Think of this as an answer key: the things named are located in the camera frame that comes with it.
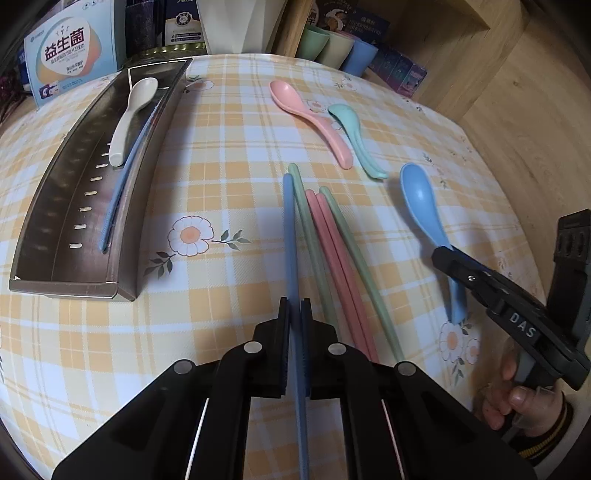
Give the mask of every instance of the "tablecloth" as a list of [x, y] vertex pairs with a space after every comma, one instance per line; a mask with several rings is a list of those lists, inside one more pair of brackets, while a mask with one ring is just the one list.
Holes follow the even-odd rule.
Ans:
[[[133, 303], [8, 290], [38, 182], [70, 127], [112, 77], [39, 111], [22, 106], [0, 137], [0, 416], [32, 465], [49, 478], [60, 460], [175, 360], [219, 359], [250, 340], [258, 322], [276, 316], [286, 295], [281, 178], [291, 162], [306, 187], [326, 185], [335, 195], [405, 358], [470, 407], [505, 336], [472, 299], [467, 321], [448, 324], [446, 281], [434, 272], [432, 247], [405, 209], [402, 165], [412, 161], [427, 172], [453, 245], [534, 295], [543, 298], [543, 291], [517, 217], [463, 130], [390, 90], [305, 60], [198, 57], [189, 75], [194, 83], [182, 95], [154, 174], [139, 253], [141, 294]], [[390, 179], [371, 180], [357, 159], [353, 169], [339, 168], [309, 124], [274, 104], [268, 88], [274, 79], [291, 83], [330, 121], [327, 106], [349, 104]], [[301, 295], [311, 298], [322, 320], [301, 230], [298, 250]], [[392, 365], [363, 288], [362, 295], [379, 358]], [[337, 311], [342, 321], [338, 304]], [[313, 478], [345, 478], [338, 405], [314, 401], [309, 410]], [[290, 395], [252, 402], [246, 449], [245, 478], [297, 477]]]

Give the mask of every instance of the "pink chopstick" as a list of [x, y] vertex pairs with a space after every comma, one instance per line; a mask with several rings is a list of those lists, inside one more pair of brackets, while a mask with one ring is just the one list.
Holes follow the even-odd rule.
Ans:
[[316, 231], [318, 232], [320, 245], [324, 251], [324, 256], [328, 262], [330, 273], [332, 274], [333, 280], [335, 282], [337, 294], [339, 295], [340, 302], [343, 306], [345, 319], [349, 325], [351, 337], [353, 337], [355, 347], [369, 357], [368, 347], [365, 342], [365, 335], [363, 334], [361, 324], [359, 323], [357, 310], [355, 309], [355, 304], [353, 303], [353, 298], [349, 291], [345, 273], [341, 267], [339, 256], [332, 241], [329, 228], [326, 225], [324, 214], [320, 209], [320, 205], [314, 191], [306, 190], [306, 198], [308, 200], [308, 204], [310, 205], [310, 211], [312, 212], [314, 224], [316, 225]]
[[351, 297], [353, 298], [353, 304], [355, 305], [357, 318], [363, 331], [365, 343], [368, 347], [369, 359], [372, 362], [379, 362], [378, 350], [375, 347], [374, 336], [372, 335], [371, 329], [369, 328], [369, 320], [367, 318], [367, 314], [365, 313], [365, 307], [363, 306], [363, 300], [361, 300], [361, 293], [359, 292], [357, 281], [355, 280], [355, 273], [353, 272], [351, 264], [349, 263], [347, 248], [345, 247], [345, 243], [343, 242], [343, 239], [340, 236], [339, 228], [336, 226], [335, 219], [332, 215], [332, 212], [330, 211], [330, 206], [326, 200], [326, 197], [321, 193], [317, 193], [316, 199], [318, 200], [320, 210], [322, 211], [322, 215], [324, 216], [324, 221], [326, 222], [326, 225], [328, 227], [333, 245], [335, 246], [337, 256], [339, 257], [340, 265], [344, 273], [345, 280], [349, 287]]

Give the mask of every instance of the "blue cup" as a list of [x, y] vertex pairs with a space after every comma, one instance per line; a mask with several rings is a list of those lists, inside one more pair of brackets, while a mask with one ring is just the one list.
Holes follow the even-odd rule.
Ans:
[[377, 53], [376, 46], [357, 38], [340, 69], [345, 73], [361, 77]]

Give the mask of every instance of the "human hand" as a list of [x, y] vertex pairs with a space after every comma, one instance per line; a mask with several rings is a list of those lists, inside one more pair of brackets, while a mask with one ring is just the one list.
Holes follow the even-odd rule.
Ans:
[[501, 359], [501, 366], [493, 381], [484, 389], [482, 405], [476, 416], [493, 430], [505, 423], [505, 416], [515, 410], [521, 414], [517, 425], [528, 437], [537, 437], [549, 431], [560, 416], [563, 395], [559, 385], [554, 390], [515, 386], [512, 382], [517, 372], [518, 345], [509, 338]]

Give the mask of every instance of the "metal tray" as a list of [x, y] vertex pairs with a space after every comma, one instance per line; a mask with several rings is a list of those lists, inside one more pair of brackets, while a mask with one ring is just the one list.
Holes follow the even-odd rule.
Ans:
[[[191, 59], [122, 71], [86, 109], [47, 167], [25, 217], [12, 262], [12, 291], [51, 297], [135, 300], [142, 224], [158, 154], [186, 86]], [[130, 168], [106, 253], [100, 231], [123, 167], [107, 152], [131, 85], [158, 79], [152, 102], [136, 115], [128, 150], [152, 111], [154, 122]]]

